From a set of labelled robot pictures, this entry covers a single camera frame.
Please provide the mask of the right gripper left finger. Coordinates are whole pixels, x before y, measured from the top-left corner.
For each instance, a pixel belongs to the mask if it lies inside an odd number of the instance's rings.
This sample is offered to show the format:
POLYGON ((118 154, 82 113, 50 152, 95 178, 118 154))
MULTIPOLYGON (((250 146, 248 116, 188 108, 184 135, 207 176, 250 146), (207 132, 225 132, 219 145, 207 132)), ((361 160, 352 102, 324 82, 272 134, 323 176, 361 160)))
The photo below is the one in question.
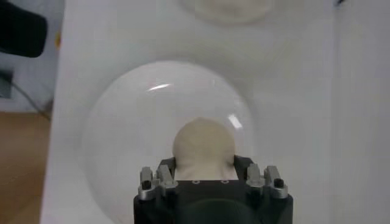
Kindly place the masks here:
POLYGON ((175 158, 161 160, 155 172, 150 167, 141 169, 140 185, 138 187, 138 198, 140 200, 153 200, 157 198, 158 194, 167 197, 176 193, 179 183, 174 179, 175 160, 175 158))

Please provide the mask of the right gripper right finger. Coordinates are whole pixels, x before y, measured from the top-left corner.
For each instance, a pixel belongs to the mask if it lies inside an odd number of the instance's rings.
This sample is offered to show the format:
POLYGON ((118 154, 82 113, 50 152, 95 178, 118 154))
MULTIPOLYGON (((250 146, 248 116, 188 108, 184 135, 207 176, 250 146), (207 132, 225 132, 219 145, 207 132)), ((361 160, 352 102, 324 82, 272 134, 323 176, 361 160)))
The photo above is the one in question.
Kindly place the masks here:
POLYGON ((261 171, 258 164, 248 157, 234 156, 233 162, 239 181, 243 181, 250 191, 266 192, 271 198, 288 198, 288 187, 281 178, 276 166, 267 166, 261 171))

